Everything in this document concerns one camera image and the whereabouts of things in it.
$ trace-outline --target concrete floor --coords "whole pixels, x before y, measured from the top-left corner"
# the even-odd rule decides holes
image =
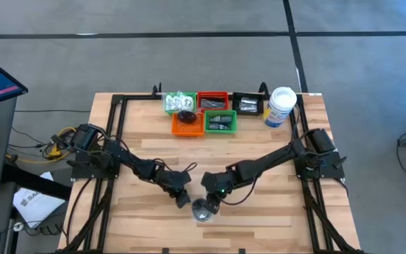
[[[406,1],[291,0],[297,31],[406,30]],[[281,0],[0,0],[0,34],[286,31]],[[406,253],[406,175],[395,157],[406,132],[406,37],[301,37],[308,89],[322,92],[338,149],[347,155],[350,203],[362,248]],[[30,89],[17,109],[89,110],[95,92],[299,91],[288,37],[0,40],[0,66]],[[17,113],[40,140],[88,114]],[[31,145],[13,133],[11,143]],[[400,151],[406,166],[406,148]],[[68,180],[67,165],[55,170]],[[57,223],[63,218],[57,217]],[[55,250],[58,237],[20,235],[17,253]]]

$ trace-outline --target white container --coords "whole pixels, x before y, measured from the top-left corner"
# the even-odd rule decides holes
[[[278,128],[297,102],[297,95],[289,87],[279,87],[271,95],[262,119],[269,128]]]

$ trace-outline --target table leg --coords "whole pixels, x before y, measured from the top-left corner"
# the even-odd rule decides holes
[[[23,188],[38,191],[45,195],[63,200],[68,200],[71,194],[71,187],[43,179],[40,176],[8,164],[4,165],[1,181],[4,183],[14,182]]]

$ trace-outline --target paper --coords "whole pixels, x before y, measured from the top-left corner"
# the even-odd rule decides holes
[[[50,172],[43,173],[40,177],[53,181]],[[65,200],[53,198],[37,191],[20,188],[13,196],[13,205],[17,208],[30,228],[37,227],[57,207],[64,204]]]

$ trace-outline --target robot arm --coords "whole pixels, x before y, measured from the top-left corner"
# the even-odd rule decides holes
[[[297,139],[270,154],[256,160],[242,160],[226,167],[226,172],[204,173],[201,184],[206,188],[207,198],[204,207],[216,214],[220,203],[235,189],[253,184],[264,171],[288,160],[307,156],[323,155],[335,150],[327,132],[315,129],[305,134],[310,142],[305,148],[301,139]]]
[[[136,157],[128,147],[121,147],[118,143],[119,140],[110,139],[106,132],[98,126],[81,124],[70,142],[66,142],[56,135],[51,138],[70,151],[84,152],[88,155],[84,162],[69,161],[68,163],[72,167],[84,165],[110,171],[117,161],[131,168],[134,175],[140,180],[161,187],[171,198],[175,198],[179,208],[190,202],[184,188],[184,185],[191,181],[187,171],[168,171],[165,170],[163,162]],[[105,139],[102,146],[98,144],[101,138]]]

